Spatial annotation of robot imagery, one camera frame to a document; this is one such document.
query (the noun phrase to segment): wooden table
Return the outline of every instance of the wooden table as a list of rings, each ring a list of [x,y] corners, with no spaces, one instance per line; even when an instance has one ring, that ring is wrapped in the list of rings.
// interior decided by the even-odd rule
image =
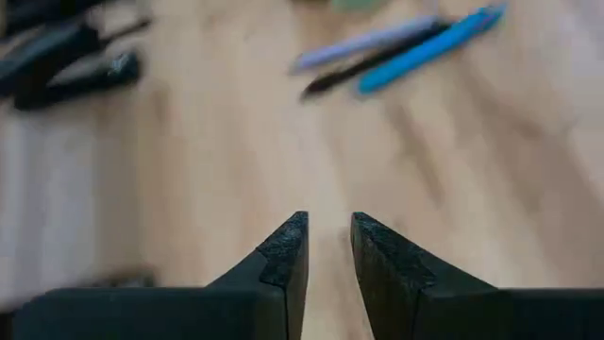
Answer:
[[[287,75],[299,53],[426,13],[421,2],[342,14],[157,0],[136,89],[2,117],[0,288],[140,261],[165,284],[204,285],[296,210],[310,212],[305,339],[372,337],[354,211],[498,286],[601,286],[599,4],[511,0],[499,27],[382,93],[301,103],[315,74]]]

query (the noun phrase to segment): lavender pen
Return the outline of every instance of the lavender pen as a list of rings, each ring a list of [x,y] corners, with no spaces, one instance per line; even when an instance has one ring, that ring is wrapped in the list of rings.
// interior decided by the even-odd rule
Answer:
[[[438,19],[439,17],[436,15],[422,16],[412,19],[402,25],[369,32],[343,42],[338,42],[332,46],[326,46],[304,53],[295,60],[292,72],[296,73],[304,71],[311,67],[338,60],[363,50],[377,48],[407,39],[413,34],[430,29],[437,23]]]

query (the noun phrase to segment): black pen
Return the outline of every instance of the black pen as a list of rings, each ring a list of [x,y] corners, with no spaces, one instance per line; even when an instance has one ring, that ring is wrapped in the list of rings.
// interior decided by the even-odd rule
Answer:
[[[437,23],[431,28],[417,32],[401,42],[395,42],[394,45],[376,52],[374,55],[363,59],[359,63],[350,66],[347,69],[338,70],[324,76],[319,76],[304,90],[302,93],[302,98],[322,94],[332,87],[347,81],[351,77],[374,68],[381,63],[405,53],[431,38],[436,37],[450,27],[451,24]]]

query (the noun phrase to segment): pen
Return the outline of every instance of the pen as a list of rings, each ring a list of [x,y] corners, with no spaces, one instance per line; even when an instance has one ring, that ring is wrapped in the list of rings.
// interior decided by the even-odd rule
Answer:
[[[336,43],[332,46],[326,46],[304,53],[295,60],[292,72],[300,72],[326,62],[350,56],[351,54],[363,50],[377,48],[400,41],[408,38],[417,31],[423,31],[430,28],[437,20],[438,17],[435,15],[422,16],[402,25],[370,32],[359,37]]]
[[[436,38],[370,71],[361,78],[358,88],[359,93],[369,94],[377,91],[419,66],[435,60],[443,53],[460,47],[479,33],[491,28],[501,18],[504,11],[505,5],[479,9],[476,13],[454,24]]]
[[[396,42],[393,46],[386,47],[382,51],[367,57],[359,63],[344,70],[336,70],[327,75],[317,77],[302,93],[303,98],[323,94],[332,87],[341,84],[348,79],[372,69],[381,63],[388,61],[401,53],[407,52],[415,46],[436,37],[451,27],[450,24],[436,23],[425,31],[415,32],[408,38]]]

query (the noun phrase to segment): wood grain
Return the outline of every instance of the wood grain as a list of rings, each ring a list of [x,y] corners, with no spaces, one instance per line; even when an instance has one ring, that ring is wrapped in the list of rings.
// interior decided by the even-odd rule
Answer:
[[[204,285],[297,210],[310,211],[305,339],[372,337],[354,211],[495,285],[604,284],[596,0],[511,0],[499,27],[386,91],[307,103],[314,73],[288,76],[295,56],[425,6],[152,5],[137,88],[37,116],[4,108],[2,297],[140,262]]]

